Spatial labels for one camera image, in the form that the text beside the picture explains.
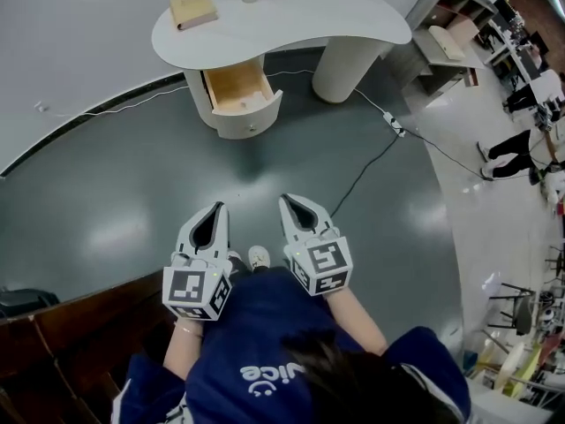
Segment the open drawer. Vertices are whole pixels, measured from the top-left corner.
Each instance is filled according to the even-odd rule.
[[[258,58],[204,71],[204,78],[220,137],[249,138],[276,121],[283,92],[273,94]]]

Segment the gray floor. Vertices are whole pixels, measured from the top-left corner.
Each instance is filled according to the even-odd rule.
[[[313,69],[317,57],[275,54],[266,71]],[[51,143],[0,185],[0,285],[72,299],[152,272],[168,264],[180,226],[212,201],[229,206],[233,248],[262,244],[280,262],[279,195],[331,211],[393,137],[359,95],[338,106],[317,101],[311,78],[271,78],[284,92],[279,119],[249,140],[218,138],[182,90]],[[360,88],[412,124],[380,63]],[[456,253],[420,140],[398,141],[371,166],[334,222],[352,251],[351,288],[390,339],[426,325],[460,340]]]

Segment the blue sleeve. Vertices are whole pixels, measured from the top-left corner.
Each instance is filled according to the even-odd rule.
[[[121,400],[114,403],[119,424],[164,422],[185,393],[185,383],[180,378],[138,354],[130,360],[125,385]]]
[[[453,400],[466,420],[471,415],[469,387],[447,347],[424,327],[398,338],[385,352],[387,361],[416,367]]]

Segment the white tiled floor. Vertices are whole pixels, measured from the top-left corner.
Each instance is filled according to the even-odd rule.
[[[506,94],[491,70],[478,71],[478,83],[467,88],[461,82],[432,105],[413,111],[424,137],[474,171],[482,165],[477,140],[491,147],[525,124],[514,123],[502,110]],[[414,97],[407,96],[409,105]],[[488,297],[496,295],[501,282],[540,289],[549,246],[561,239],[560,224],[528,178],[486,182],[428,149],[453,228],[468,338],[485,326],[487,313],[500,321]]]

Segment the book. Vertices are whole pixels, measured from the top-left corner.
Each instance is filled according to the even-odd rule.
[[[178,30],[218,19],[212,0],[170,0],[170,12]]]

